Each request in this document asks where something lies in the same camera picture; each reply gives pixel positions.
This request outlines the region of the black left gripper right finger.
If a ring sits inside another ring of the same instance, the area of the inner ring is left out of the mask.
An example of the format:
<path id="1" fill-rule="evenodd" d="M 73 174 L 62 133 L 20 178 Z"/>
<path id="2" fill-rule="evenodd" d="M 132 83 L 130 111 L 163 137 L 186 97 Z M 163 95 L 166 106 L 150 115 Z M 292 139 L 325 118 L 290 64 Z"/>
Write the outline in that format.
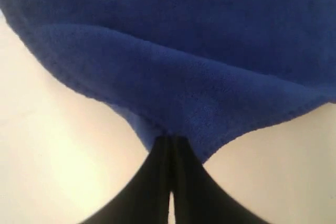
<path id="1" fill-rule="evenodd" d="M 184 137 L 171 138 L 176 223 L 262 223 L 211 178 Z"/>

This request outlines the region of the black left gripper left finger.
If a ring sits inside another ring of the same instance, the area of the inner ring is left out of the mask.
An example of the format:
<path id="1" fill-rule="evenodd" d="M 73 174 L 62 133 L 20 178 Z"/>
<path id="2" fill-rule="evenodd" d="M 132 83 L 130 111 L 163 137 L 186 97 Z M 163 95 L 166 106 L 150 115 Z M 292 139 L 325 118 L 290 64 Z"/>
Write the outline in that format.
<path id="1" fill-rule="evenodd" d="M 128 184 L 83 223 L 168 223 L 170 182 L 170 141 L 161 136 Z"/>

